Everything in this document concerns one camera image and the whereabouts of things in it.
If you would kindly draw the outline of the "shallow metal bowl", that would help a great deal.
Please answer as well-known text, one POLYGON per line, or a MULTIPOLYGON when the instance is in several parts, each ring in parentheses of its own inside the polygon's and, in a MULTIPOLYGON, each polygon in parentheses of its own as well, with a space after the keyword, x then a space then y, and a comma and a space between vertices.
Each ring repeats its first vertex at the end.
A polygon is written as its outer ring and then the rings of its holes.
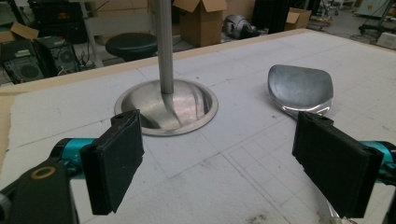
POLYGON ((139 109, 142 133, 174 136, 205 126, 219 109, 219 102, 208 87, 189 80, 175 79, 174 92, 161 92, 161 82, 151 80, 125 91, 115 103, 115 113, 139 109))

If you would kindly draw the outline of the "tall open cardboard box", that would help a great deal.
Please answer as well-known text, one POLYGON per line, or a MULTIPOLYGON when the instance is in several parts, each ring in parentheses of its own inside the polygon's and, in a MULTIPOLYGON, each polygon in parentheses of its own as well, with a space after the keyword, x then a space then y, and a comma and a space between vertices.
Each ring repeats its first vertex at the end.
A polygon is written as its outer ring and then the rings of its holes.
POLYGON ((221 42, 222 12, 226 0, 175 0, 179 9, 180 36, 195 47, 221 42))

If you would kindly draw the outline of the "black wheeled stand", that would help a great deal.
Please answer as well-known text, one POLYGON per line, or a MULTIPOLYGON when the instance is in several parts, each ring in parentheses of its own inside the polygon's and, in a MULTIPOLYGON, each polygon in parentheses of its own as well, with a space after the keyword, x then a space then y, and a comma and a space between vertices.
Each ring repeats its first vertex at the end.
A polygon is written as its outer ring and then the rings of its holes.
POLYGON ((359 31, 364 34, 368 30, 374 30, 380 34, 389 32, 396 34, 396 26, 388 27, 384 25, 390 9, 396 3, 396 0, 363 0, 357 15, 362 16, 362 11, 366 11, 367 19, 378 18, 378 22, 368 24, 366 21, 359 27, 359 31))

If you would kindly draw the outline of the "silver grey bag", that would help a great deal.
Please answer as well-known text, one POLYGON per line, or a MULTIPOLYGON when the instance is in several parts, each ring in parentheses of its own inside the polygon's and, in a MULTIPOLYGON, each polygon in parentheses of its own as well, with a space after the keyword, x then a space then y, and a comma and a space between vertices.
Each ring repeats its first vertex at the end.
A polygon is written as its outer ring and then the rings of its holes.
POLYGON ((233 39, 259 36, 260 33, 242 15, 229 15, 223 22, 223 33, 233 39))

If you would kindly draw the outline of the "black computer case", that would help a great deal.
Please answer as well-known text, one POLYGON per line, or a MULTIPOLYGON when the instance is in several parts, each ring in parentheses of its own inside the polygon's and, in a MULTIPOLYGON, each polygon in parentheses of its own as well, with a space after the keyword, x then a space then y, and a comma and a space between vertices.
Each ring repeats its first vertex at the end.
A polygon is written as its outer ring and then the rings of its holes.
POLYGON ((34 44, 53 77, 80 71, 74 46, 65 39, 59 36, 44 36, 36 38, 34 44))

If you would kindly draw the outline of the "metal ladle with round handle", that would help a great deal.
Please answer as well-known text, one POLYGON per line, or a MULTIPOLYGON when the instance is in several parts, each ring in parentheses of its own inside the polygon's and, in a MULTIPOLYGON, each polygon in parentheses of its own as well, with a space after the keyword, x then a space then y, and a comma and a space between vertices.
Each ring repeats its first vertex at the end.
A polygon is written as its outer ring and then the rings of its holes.
POLYGON ((161 113, 161 126, 175 129, 180 126, 174 107, 174 70, 171 0, 153 0, 155 28, 158 40, 158 61, 160 72, 161 97, 164 111, 161 113))

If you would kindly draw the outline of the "black round stool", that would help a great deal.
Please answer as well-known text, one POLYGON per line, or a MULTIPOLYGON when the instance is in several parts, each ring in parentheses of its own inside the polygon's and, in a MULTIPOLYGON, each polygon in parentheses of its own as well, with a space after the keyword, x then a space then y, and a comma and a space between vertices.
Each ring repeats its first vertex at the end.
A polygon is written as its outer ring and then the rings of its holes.
POLYGON ((106 51, 125 62, 152 57, 158 50, 157 37, 144 33, 115 35, 106 42, 106 51))

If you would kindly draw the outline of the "large metal serving spoon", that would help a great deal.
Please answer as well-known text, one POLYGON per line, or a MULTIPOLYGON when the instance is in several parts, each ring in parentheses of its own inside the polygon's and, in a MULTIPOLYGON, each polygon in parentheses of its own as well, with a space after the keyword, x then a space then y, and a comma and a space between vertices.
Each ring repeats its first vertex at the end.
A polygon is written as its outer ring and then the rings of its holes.
POLYGON ((276 64, 267 86, 275 105, 294 119, 303 111, 322 116, 332 107, 332 77, 323 70, 276 64))

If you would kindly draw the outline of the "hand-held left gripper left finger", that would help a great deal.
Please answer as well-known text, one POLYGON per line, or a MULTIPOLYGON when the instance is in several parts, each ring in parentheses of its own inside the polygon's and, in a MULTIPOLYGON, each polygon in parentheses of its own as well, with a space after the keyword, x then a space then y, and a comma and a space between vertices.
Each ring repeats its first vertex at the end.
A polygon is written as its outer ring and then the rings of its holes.
POLYGON ((110 128, 97 138, 62 139, 50 155, 70 177, 86 180, 95 215, 116 212, 144 156, 140 111, 114 116, 110 128))

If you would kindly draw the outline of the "black cabinet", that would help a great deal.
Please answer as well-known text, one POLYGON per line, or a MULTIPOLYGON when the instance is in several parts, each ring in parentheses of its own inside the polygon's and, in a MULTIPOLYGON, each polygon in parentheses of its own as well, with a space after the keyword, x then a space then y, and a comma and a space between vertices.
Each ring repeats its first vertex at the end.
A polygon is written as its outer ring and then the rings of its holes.
POLYGON ((251 23, 269 34, 283 32, 291 0, 255 0, 251 23))

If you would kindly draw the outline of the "small open cardboard box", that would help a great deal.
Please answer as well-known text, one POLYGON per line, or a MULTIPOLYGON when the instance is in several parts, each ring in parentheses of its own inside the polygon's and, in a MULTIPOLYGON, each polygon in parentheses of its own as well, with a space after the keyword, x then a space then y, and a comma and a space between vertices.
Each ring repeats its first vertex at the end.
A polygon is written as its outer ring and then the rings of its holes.
POLYGON ((285 30, 305 28, 310 20, 311 11, 291 7, 285 24, 285 30))

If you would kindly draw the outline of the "white box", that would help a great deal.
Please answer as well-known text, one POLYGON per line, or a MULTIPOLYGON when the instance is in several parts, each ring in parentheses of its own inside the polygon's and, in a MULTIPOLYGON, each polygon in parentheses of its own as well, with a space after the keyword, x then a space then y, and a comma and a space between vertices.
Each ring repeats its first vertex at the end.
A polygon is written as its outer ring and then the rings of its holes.
POLYGON ((396 34, 382 33, 376 44, 387 49, 396 49, 396 34))

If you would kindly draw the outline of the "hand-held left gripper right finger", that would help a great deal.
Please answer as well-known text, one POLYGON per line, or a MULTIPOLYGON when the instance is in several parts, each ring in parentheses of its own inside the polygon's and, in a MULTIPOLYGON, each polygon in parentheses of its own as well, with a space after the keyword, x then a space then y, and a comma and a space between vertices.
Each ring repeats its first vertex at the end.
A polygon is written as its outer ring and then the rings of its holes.
POLYGON ((396 187, 396 146, 358 141, 326 117, 298 114, 292 155, 340 217, 364 217, 376 182, 396 187))

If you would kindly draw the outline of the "flat open cardboard box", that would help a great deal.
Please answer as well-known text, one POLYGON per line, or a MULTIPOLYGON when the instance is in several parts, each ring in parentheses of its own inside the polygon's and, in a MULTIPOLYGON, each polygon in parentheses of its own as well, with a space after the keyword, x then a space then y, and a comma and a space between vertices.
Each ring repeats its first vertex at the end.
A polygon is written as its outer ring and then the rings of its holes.
POLYGON ((39 31, 25 26, 17 21, 0 24, 0 43, 18 39, 35 39, 39 31))

